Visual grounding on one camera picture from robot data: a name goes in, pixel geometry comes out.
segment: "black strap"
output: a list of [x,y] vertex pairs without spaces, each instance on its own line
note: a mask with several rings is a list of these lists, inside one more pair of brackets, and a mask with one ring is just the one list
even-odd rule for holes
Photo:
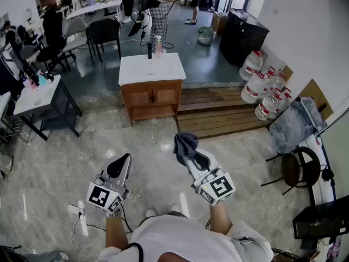
[[130,247],[137,247],[138,251],[140,252],[140,258],[139,258],[139,262],[143,262],[143,248],[141,247],[141,245],[139,243],[133,242],[129,244],[129,247],[127,249],[129,249]]

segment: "gray towel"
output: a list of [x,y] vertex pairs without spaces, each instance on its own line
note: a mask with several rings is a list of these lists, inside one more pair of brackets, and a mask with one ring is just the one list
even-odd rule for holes
[[185,166],[183,156],[188,156],[190,160],[195,160],[195,151],[198,145],[198,137],[196,135],[179,132],[174,136],[173,153],[176,154],[178,162]]

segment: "wooden cabinet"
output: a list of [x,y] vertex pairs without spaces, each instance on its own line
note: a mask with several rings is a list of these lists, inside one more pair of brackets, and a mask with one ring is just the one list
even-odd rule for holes
[[133,120],[174,116],[183,80],[141,82],[121,86],[131,124]]

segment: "sneaker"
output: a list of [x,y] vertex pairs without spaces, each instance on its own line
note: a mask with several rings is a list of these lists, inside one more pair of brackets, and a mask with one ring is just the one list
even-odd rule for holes
[[173,205],[173,206],[171,207],[171,210],[170,210],[170,211],[171,211],[171,212],[181,212],[178,205]]
[[128,17],[126,17],[126,18],[122,21],[122,23],[128,23],[128,22],[130,22],[130,21],[131,21],[131,17],[128,16]]
[[153,216],[157,216],[157,213],[154,210],[149,209],[146,213],[146,217],[153,217]]
[[66,253],[60,252],[59,254],[61,255],[63,260],[69,260],[69,256]]
[[190,19],[190,20],[187,20],[185,23],[186,23],[186,24],[195,25],[195,24],[196,24],[196,20],[194,21],[194,20]]

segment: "black box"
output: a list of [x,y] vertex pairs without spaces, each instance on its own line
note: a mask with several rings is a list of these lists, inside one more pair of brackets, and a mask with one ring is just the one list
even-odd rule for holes
[[231,10],[220,42],[220,51],[230,64],[241,67],[252,50],[261,49],[268,32],[252,15],[243,19],[241,11]]

